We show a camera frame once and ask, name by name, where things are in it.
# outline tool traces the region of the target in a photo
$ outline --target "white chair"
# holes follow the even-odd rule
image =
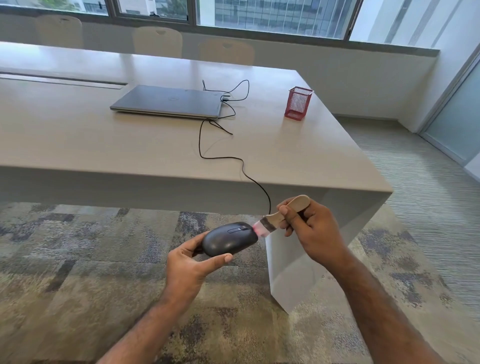
[[[44,46],[84,47],[82,22],[73,16],[42,15],[35,18],[35,27]]]
[[[180,32],[159,26],[142,26],[133,31],[136,54],[181,58],[183,40]]]
[[[229,38],[209,39],[199,46],[200,60],[253,66],[255,50],[245,42]]]

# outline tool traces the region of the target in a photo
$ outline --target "laptop lid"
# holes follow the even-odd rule
[[[222,92],[138,85],[110,109],[164,116],[217,119]]]

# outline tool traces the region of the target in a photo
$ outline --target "brush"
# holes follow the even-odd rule
[[[305,194],[301,194],[300,196],[297,196],[293,200],[291,200],[287,204],[287,206],[295,212],[300,212],[306,209],[309,204],[310,198]],[[265,215],[252,226],[253,231],[257,234],[257,236],[262,236],[265,238],[271,232],[274,232],[280,225],[280,222],[282,222],[283,220],[285,220],[285,218],[280,213],[280,211],[271,215]]]

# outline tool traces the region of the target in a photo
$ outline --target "green foliage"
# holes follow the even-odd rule
[[[38,0],[38,3],[47,9],[74,11],[77,10],[68,0]]]
[[[167,0],[167,5],[162,5],[159,9],[159,15],[168,18],[186,19],[187,1],[185,0]]]

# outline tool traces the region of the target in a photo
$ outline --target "hand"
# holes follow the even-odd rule
[[[173,249],[167,256],[167,283],[161,301],[186,310],[198,295],[205,277],[233,259],[230,253],[197,262],[192,259],[208,231]]]
[[[277,209],[285,217],[279,226],[285,229],[285,236],[290,236],[295,231],[308,256],[328,270],[341,266],[350,250],[343,242],[332,212],[310,200],[310,205],[303,212],[303,219],[286,206],[292,199],[293,197],[277,205]]]

